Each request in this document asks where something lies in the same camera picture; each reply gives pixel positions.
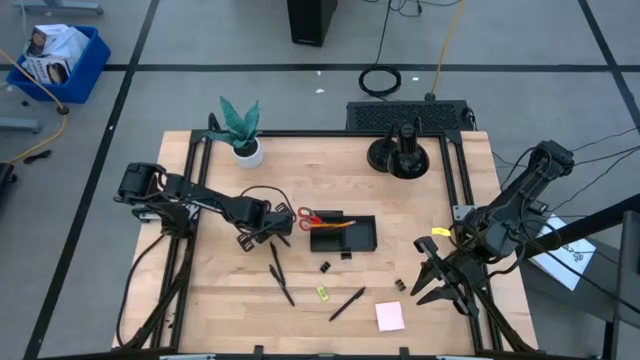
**wooden tabletop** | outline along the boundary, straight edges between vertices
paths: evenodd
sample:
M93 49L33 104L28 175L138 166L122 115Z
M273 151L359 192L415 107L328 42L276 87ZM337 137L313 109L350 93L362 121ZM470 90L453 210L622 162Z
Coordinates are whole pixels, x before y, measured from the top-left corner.
M158 163L181 174L187 155L189 132L166 132ZM400 180L373 170L365 154L372 138L261 138L264 162L257 169L238 167L231 148L216 143L207 174L207 187L235 196L252 185L281 188L294 208L340 209L346 215L375 215L378 248L354 253L341 260L339 253L311 253L309 234L294 226L291 248L274 239L287 288L296 307L291 307L269 273L273 258L268 244L246 253L236 242L237 230L222 217L203 211L199 224L193 269L187 298L180 351L251 353L264 345L266 353L397 354L409 347L411 354L473 354L469 320L447 301L416 306L419 297L409 296L425 260L413 240L431 234L433 227L449 227L451 211L438 140L420 139L430 156L431 167L419 179ZM477 204L487 204L499 194L498 179L487 134L463 133L464 151ZM450 147L457 194L462 201L455 152ZM197 179L196 161L192 181ZM250 196L282 201L272 190L255 190ZM136 257L158 237L157 223L143 224ZM440 255L452 251L445 237L434 236ZM124 339L133 336L158 301L169 241L145 257L133 276L122 321ZM495 268L506 268L514 258ZM328 261L326 274L319 271ZM407 287L396 290L394 281ZM316 286L323 285L329 301L323 303ZM437 285L423 290L420 296ZM335 321L329 317L362 286L367 290ZM531 346L536 339L518 269L492 280L495 302L513 328ZM379 332L374 305L399 301L406 328ZM164 323L163 344L173 326L173 311ZM490 348L486 316L480 314L483 339Z

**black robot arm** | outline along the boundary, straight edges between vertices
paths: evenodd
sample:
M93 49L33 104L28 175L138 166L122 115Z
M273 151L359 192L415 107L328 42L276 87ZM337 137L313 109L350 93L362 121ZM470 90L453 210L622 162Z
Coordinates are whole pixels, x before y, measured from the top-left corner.
M191 213L186 207L196 205L220 214L241 232L238 242L245 251L264 242L271 235L291 234L295 215L286 204L271 211L271 203L250 196L229 197L192 183L181 175L170 174L160 165L131 163L122 178L116 202L141 205L158 214L162 233L179 238L193 234Z
M573 153L553 141L542 141L532 151L527 168L496 197L491 204L471 209L462 220L454 222L459 242L456 250L444 259L437 254L431 237L414 241L416 249L427 255L411 291L416 295L432 280L444 284L418 300L422 305L439 299L451 300L461 314L477 316L478 308L465 295L466 286L473 290L514 351L534 352L506 321L485 291L488 277L483 269L511 255L516 248L524 250L530 239L524 225L529 210L538 213L544 208L536 205L536 198L554 179L566 176L573 169Z

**pen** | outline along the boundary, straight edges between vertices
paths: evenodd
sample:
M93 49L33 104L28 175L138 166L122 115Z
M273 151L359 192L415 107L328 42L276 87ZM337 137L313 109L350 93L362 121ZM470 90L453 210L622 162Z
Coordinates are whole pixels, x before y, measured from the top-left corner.
M353 295L353 296L351 297L351 299L347 300L347 302L346 302L346 303L344 303L344 305L342 305L342 306L340 307L340 309L338 309L338 311L336 311L336 313L335 313L335 314L331 315L331 317L329 318L329 321L333 321L333 319L337 318L337 317L338 317L338 315L340 315L340 314L344 311L344 309L346 309L349 305L351 305L351 303L352 303L355 299L357 299L357 298L359 298L360 296L362 296L362 294L364 294L364 289L366 289L366 288L367 288L366 286L363 286L363 287L362 287L362 289L358 290L358 292L357 292L355 295Z
M282 292L284 293L284 296L286 296L287 300L289 300L289 304L291 304L291 306L295 307L296 304L293 302L293 299L291 298L291 295L289 295L289 292L287 291L287 288L284 286L284 284L282 283L282 281L278 277L278 273L276 272L276 269L271 264L269 264L269 272L271 272L271 275L276 279L276 281L278 282L278 285L280 285L280 289L282 289Z
M280 281L282 282L282 285L287 286L287 280L284 278L284 272L282 272L282 267L280 266L280 260L278 260L278 250L276 249L276 246L273 245L273 242L269 242L269 245L271 246L271 254L273 254L273 259L276 262L276 268L278 268L278 275L280 276Z

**red scissors handle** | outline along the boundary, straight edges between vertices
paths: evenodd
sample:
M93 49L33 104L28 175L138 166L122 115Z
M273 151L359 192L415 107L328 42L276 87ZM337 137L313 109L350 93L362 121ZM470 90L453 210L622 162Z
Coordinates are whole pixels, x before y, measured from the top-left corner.
M304 231L310 231L312 228L312 224L322 224L323 221L320 217L316 216L313 210L308 207L300 207L298 208L298 216L300 217L300 221L298 221L298 226L300 229Z

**small yellow object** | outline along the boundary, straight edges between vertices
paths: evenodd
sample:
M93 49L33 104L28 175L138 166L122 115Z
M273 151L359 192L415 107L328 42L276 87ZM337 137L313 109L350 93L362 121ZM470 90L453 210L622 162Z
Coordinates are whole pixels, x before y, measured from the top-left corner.
M431 235L451 236L451 231L445 228L432 228Z
M318 285L316 286L316 290L318 291L318 295L320 295L320 300L322 300L322 302L326 302L327 300L329 300L329 294L327 294L324 286Z

